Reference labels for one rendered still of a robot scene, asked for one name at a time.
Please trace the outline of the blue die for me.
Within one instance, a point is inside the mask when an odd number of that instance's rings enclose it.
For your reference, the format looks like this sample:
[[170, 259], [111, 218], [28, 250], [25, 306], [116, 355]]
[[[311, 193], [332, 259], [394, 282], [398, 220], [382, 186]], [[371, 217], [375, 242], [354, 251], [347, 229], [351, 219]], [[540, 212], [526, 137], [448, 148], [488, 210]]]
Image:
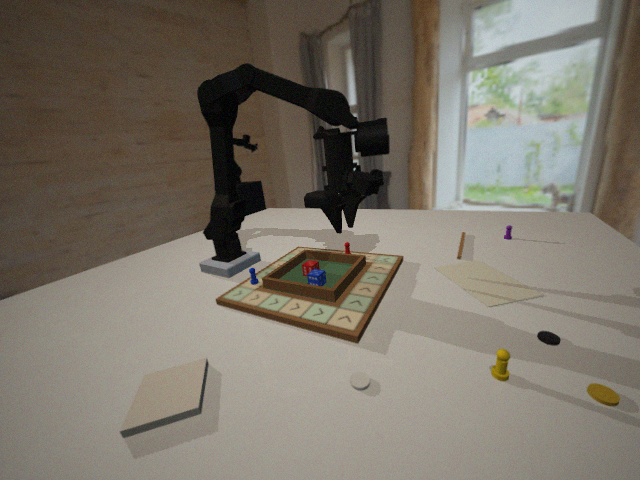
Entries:
[[326, 283], [325, 270], [313, 269], [307, 274], [308, 284], [323, 286]]

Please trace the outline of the green and cream board game track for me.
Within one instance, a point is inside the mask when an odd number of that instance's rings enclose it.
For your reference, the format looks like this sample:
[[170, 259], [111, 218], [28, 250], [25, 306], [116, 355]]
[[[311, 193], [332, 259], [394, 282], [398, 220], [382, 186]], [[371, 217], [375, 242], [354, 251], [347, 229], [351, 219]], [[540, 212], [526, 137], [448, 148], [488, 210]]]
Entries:
[[[222, 297], [246, 305], [355, 332], [399, 257], [298, 248]], [[325, 270], [323, 286], [308, 284], [302, 264], [319, 261]], [[338, 307], [257, 291], [266, 289], [336, 302], [366, 265], [373, 263]]]

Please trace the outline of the square wooden game board track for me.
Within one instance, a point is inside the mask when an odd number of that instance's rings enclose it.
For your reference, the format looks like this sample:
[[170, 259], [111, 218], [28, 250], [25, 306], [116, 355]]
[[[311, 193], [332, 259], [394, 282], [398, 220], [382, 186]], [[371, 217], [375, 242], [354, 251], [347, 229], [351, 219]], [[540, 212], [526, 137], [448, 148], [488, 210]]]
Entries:
[[[288, 254], [290, 254], [291, 252], [295, 251], [298, 248], [308, 248], [308, 249], [319, 249], [319, 250], [330, 250], [330, 251], [346, 252], [346, 251], [342, 251], [342, 250], [331, 250], [331, 249], [320, 249], [320, 248], [309, 248], [309, 247], [297, 247], [294, 250], [292, 250], [289, 253], [287, 253], [286, 255], [284, 255], [281, 258], [279, 258], [278, 260], [276, 260], [275, 262], [271, 263], [270, 265], [268, 265], [264, 269], [260, 270], [255, 275], [257, 275], [260, 272], [262, 272], [263, 270], [267, 269], [268, 267], [270, 267], [271, 265], [273, 265], [277, 261], [281, 260], [282, 258], [284, 258], [285, 256], [287, 256]], [[352, 331], [349, 331], [349, 330], [345, 330], [345, 329], [341, 329], [341, 328], [337, 328], [337, 327], [333, 327], [333, 326], [329, 326], [329, 325], [325, 325], [325, 324], [321, 324], [321, 323], [317, 323], [317, 322], [313, 322], [313, 321], [309, 321], [309, 320], [305, 320], [305, 319], [301, 319], [301, 318], [298, 318], [298, 317], [294, 317], [294, 316], [290, 316], [290, 315], [286, 315], [286, 314], [282, 314], [282, 313], [278, 313], [278, 312], [274, 312], [274, 311], [270, 311], [270, 310], [266, 310], [266, 309], [262, 309], [262, 308], [258, 308], [258, 307], [254, 307], [254, 306], [250, 306], [250, 305], [246, 305], [246, 304], [243, 304], [243, 303], [239, 303], [239, 302], [235, 302], [235, 301], [231, 301], [231, 300], [222, 298], [222, 297], [226, 296], [227, 294], [229, 294], [229, 292], [231, 292], [235, 288], [239, 287], [240, 285], [242, 285], [243, 283], [245, 283], [246, 281], [251, 279], [251, 277], [249, 277], [248, 279], [246, 279], [245, 281], [241, 282], [240, 284], [238, 284], [234, 288], [230, 289], [227, 293], [225, 293], [222, 296], [220, 296], [219, 298], [217, 298], [216, 299], [217, 305], [223, 306], [223, 307], [226, 307], [226, 308], [230, 308], [230, 309], [234, 309], [236, 311], [240, 311], [240, 312], [243, 312], [243, 313], [251, 314], [251, 315], [254, 315], [254, 316], [258, 316], [258, 317], [261, 317], [261, 318], [269, 319], [269, 320], [272, 320], [272, 321], [276, 321], [276, 322], [279, 322], [279, 323], [283, 323], [283, 324], [287, 324], [287, 325], [290, 325], [290, 326], [294, 326], [294, 327], [297, 327], [297, 328], [301, 328], [301, 329], [304, 329], [304, 330], [312, 331], [312, 332], [319, 333], [319, 334], [322, 334], [322, 335], [330, 336], [330, 337], [333, 337], [333, 338], [344, 339], [344, 340], [348, 340], [348, 341], [351, 341], [351, 342], [359, 343], [359, 341], [362, 338], [363, 334], [365, 333], [367, 327], [369, 326], [374, 314], [376, 313], [381, 301], [383, 300], [387, 290], [389, 289], [394, 277], [396, 276], [401, 264], [403, 263], [403, 256], [387, 255], [387, 254], [376, 254], [376, 253], [365, 253], [365, 252], [354, 252], [354, 251], [350, 251], [350, 252], [352, 252], [352, 253], [363, 253], [363, 254], [374, 254], [374, 255], [385, 255], [385, 256], [396, 256], [396, 257], [399, 257], [397, 259], [396, 263], [394, 264], [393, 268], [391, 269], [389, 275], [387, 276], [386, 280], [384, 281], [383, 285], [381, 286], [380, 290], [378, 291], [377, 295], [375, 296], [374, 300], [372, 301], [372, 303], [371, 303], [370, 307], [368, 308], [367, 312], [365, 313], [364, 317], [362, 318], [361, 322], [359, 323], [358, 327], [356, 328], [355, 332], [352, 332]], [[349, 293], [356, 286], [356, 284], [359, 282], [359, 280], [363, 277], [363, 275], [366, 273], [366, 271], [369, 269], [369, 267], [372, 264], [373, 263], [366, 262], [366, 265], [364, 266], [364, 268], [355, 277], [355, 279], [346, 288], [346, 290], [342, 293], [342, 295], [337, 299], [336, 302], [330, 302], [330, 301], [325, 301], [325, 300], [320, 300], [320, 299], [315, 299], [315, 298], [310, 298], [310, 297], [305, 297], [305, 296], [300, 296], [300, 295], [295, 295], [295, 294], [275, 291], [275, 290], [271, 290], [271, 289], [266, 289], [266, 288], [263, 287], [263, 285], [260, 286], [259, 288], [257, 288], [256, 290], [339, 308], [339, 306], [346, 299], [346, 297], [349, 295]]]

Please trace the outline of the beige flat square slab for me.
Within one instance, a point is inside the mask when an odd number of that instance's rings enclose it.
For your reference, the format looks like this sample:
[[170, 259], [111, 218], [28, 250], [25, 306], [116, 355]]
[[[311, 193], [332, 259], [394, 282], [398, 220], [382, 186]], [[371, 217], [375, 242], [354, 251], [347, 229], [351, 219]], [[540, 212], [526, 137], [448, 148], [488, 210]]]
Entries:
[[144, 375], [121, 426], [123, 438], [202, 414], [207, 358]]

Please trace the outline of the yellow game pawn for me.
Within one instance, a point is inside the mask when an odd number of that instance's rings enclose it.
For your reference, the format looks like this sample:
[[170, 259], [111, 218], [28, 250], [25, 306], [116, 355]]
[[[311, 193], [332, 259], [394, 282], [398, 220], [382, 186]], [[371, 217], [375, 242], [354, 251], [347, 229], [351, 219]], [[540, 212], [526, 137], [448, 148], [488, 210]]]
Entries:
[[496, 365], [492, 367], [491, 374], [497, 380], [507, 381], [509, 379], [509, 372], [507, 370], [507, 363], [510, 358], [509, 351], [500, 349], [496, 355]]

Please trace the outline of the yellow flat disc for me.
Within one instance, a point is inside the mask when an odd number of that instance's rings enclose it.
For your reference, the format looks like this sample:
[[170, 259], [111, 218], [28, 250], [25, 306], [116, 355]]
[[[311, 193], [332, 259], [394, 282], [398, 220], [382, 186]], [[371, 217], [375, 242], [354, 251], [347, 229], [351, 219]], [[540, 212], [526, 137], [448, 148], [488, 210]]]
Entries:
[[591, 383], [587, 390], [588, 395], [601, 404], [612, 407], [619, 404], [620, 398], [618, 394], [609, 387], [597, 383]]

